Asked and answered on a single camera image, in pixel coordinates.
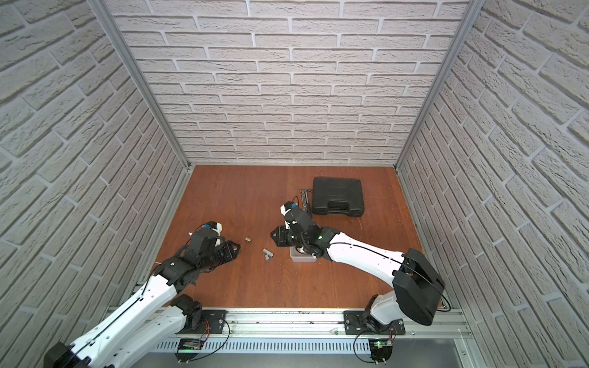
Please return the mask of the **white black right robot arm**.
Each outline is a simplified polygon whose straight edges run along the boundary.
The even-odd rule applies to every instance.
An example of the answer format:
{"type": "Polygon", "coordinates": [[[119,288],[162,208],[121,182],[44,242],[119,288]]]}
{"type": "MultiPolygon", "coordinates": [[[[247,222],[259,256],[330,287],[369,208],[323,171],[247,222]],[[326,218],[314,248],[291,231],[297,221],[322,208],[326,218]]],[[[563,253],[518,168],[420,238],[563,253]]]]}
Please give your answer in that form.
{"type": "Polygon", "coordinates": [[[380,334],[405,317],[423,326],[433,324],[445,282],[423,253],[415,248],[405,253],[377,248],[337,229],[320,227],[294,202],[282,205],[281,213],[285,224],[271,233],[278,247],[349,265],[391,286],[392,291],[368,302],[359,317],[362,331],[380,334]]]}

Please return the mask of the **aluminium corner post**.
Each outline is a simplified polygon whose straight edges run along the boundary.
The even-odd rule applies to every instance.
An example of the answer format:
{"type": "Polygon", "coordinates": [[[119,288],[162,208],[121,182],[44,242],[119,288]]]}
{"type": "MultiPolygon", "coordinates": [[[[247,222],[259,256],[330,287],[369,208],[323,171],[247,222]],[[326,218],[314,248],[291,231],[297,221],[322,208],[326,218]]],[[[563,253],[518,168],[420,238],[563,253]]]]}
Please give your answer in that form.
{"type": "Polygon", "coordinates": [[[426,115],[429,112],[429,109],[434,105],[434,101],[437,99],[438,95],[443,89],[443,85],[458,58],[458,54],[460,53],[463,45],[466,43],[466,39],[469,37],[469,33],[474,26],[475,20],[477,20],[485,2],[485,0],[473,0],[470,1],[466,7],[463,18],[459,23],[457,31],[452,38],[440,68],[436,73],[429,92],[426,95],[422,107],[420,108],[416,122],[414,123],[410,134],[406,139],[405,144],[403,145],[403,149],[401,150],[400,156],[398,157],[397,163],[395,165],[395,170],[398,171],[406,161],[406,157],[408,156],[414,141],[417,139],[417,134],[420,132],[421,127],[425,123],[426,115]]]}
{"type": "Polygon", "coordinates": [[[90,0],[88,1],[93,13],[101,24],[114,50],[119,55],[121,62],[127,69],[132,81],[135,83],[137,90],[140,92],[147,107],[150,109],[159,128],[162,130],[165,138],[170,144],[173,152],[176,154],[181,166],[186,170],[191,170],[191,164],[187,159],[179,141],[168,122],[163,109],[156,100],[153,91],[150,88],[147,78],[145,78],[136,58],[133,56],[130,46],[126,43],[122,31],[118,28],[115,18],[110,13],[106,1],[90,0]]]}

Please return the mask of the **aluminium right corner post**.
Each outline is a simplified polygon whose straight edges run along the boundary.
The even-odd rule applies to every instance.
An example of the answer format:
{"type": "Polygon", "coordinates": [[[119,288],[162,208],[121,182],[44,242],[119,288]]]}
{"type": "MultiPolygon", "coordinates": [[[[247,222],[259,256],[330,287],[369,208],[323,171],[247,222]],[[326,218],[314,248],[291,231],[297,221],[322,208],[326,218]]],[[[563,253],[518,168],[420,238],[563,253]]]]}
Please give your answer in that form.
{"type": "Polygon", "coordinates": [[[397,163],[395,165],[395,170],[398,171],[406,161],[406,157],[408,156],[414,141],[417,139],[417,134],[420,132],[421,127],[425,123],[426,115],[429,112],[429,109],[434,105],[434,101],[437,99],[438,95],[443,89],[443,85],[458,58],[458,54],[460,53],[463,45],[466,43],[466,39],[469,37],[469,33],[474,26],[475,20],[477,20],[485,2],[485,0],[473,0],[470,1],[466,7],[463,18],[459,23],[457,31],[452,38],[440,68],[436,73],[429,92],[426,95],[422,107],[420,108],[416,122],[414,123],[410,134],[406,139],[405,144],[403,145],[403,149],[401,150],[400,156],[398,157],[397,163]]]}

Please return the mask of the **right small circuit board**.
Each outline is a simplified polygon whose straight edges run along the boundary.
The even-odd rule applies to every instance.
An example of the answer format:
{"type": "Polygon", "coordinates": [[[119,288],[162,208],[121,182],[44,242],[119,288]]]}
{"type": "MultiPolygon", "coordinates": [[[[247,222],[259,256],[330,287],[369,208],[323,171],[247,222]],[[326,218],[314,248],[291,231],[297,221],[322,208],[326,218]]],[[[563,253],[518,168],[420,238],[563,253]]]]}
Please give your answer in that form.
{"type": "Polygon", "coordinates": [[[386,364],[391,358],[394,347],[392,340],[370,339],[368,345],[371,360],[373,360],[375,364],[386,364]]]}

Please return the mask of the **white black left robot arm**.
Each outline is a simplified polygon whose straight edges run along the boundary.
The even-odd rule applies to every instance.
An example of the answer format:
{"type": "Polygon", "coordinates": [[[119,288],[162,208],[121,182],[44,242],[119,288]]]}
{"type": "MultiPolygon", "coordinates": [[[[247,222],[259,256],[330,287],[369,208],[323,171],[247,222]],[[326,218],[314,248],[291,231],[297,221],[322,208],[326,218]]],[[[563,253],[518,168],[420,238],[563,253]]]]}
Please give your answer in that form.
{"type": "Polygon", "coordinates": [[[196,333],[204,343],[213,332],[198,301],[184,294],[198,277],[237,259],[239,244],[209,222],[187,244],[162,261],[146,283],[96,327],[69,344],[57,343],[45,367],[130,367],[156,345],[179,332],[196,333]]]}

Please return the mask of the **small circuit board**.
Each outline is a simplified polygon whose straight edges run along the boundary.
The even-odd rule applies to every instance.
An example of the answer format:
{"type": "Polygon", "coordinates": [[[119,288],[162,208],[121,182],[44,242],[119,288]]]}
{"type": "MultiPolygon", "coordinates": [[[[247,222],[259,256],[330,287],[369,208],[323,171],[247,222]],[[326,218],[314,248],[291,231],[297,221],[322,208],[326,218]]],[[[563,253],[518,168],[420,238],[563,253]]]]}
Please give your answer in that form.
{"type": "Polygon", "coordinates": [[[373,360],[375,364],[386,364],[391,358],[394,347],[392,340],[370,339],[368,345],[371,360],[373,360]]]}
{"type": "Polygon", "coordinates": [[[201,339],[181,339],[175,356],[180,363],[190,363],[202,352],[205,342],[201,339]]]}

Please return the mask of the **aluminium left corner post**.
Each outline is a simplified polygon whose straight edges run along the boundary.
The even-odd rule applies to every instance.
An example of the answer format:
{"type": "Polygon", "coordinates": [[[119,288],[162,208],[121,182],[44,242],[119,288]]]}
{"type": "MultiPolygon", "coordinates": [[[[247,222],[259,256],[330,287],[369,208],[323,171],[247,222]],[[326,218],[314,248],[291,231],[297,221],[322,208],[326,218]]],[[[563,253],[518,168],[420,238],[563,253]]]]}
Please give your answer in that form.
{"type": "Polygon", "coordinates": [[[191,164],[187,159],[179,141],[168,122],[163,109],[156,100],[153,91],[150,88],[147,78],[145,78],[136,58],[133,56],[130,46],[126,43],[122,31],[118,28],[115,18],[110,13],[106,1],[90,0],[88,1],[93,13],[101,24],[114,50],[119,55],[121,62],[127,69],[132,81],[135,83],[137,90],[140,92],[147,107],[150,109],[159,128],[162,130],[165,138],[170,144],[173,152],[176,154],[181,166],[186,170],[191,170],[191,164]]]}

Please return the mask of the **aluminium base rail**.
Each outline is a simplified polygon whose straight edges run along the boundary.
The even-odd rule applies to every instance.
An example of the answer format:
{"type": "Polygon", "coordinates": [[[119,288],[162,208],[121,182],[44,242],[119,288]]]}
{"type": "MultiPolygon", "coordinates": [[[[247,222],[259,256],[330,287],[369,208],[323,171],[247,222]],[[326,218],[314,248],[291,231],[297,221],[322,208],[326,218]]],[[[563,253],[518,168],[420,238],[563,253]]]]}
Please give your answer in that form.
{"type": "Polygon", "coordinates": [[[354,340],[387,338],[390,333],[400,339],[472,340],[460,309],[437,313],[433,324],[424,326],[405,317],[396,321],[383,334],[363,328],[356,320],[346,319],[341,308],[228,308],[223,332],[211,333],[209,343],[231,342],[239,339],[290,339],[290,340],[354,340]]]}

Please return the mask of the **black plastic tool case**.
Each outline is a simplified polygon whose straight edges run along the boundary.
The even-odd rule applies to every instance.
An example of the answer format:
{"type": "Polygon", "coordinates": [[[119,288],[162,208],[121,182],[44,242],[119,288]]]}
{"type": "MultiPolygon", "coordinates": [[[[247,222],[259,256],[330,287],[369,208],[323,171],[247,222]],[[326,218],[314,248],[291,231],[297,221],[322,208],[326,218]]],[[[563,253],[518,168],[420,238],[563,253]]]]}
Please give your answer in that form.
{"type": "Polygon", "coordinates": [[[364,214],[364,195],[360,179],[316,177],[312,188],[312,213],[359,218],[364,214]]]}

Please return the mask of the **grey metal pipe wrench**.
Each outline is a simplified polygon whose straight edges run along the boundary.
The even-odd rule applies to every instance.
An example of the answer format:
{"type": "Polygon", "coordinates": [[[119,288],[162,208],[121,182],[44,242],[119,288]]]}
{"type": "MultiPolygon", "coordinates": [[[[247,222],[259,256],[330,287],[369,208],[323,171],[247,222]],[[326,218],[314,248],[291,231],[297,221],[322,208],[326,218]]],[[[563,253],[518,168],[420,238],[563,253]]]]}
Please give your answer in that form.
{"type": "Polygon", "coordinates": [[[302,200],[302,208],[306,213],[312,216],[312,205],[309,199],[309,195],[312,193],[311,189],[303,189],[300,190],[301,200],[302,200]]]}

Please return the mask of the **translucent white storage box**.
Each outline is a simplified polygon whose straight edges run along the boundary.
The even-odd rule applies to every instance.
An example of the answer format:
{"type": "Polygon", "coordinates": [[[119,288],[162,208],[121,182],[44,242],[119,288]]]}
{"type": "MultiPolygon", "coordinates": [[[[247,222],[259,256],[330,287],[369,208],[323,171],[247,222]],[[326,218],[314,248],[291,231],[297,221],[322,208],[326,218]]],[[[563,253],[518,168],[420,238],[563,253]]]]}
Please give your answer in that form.
{"type": "Polygon", "coordinates": [[[290,248],[290,258],[294,263],[314,263],[317,261],[314,256],[302,253],[297,248],[290,248]]]}

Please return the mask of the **left small circuit board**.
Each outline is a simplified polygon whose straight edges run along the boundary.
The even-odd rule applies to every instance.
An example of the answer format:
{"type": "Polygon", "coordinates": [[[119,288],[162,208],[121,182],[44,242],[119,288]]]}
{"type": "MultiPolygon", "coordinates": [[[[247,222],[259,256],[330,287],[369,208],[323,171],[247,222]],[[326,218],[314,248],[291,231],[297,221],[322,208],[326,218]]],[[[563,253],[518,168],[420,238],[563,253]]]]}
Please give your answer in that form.
{"type": "Polygon", "coordinates": [[[190,363],[202,352],[205,342],[201,339],[181,339],[175,356],[180,363],[190,363]]]}

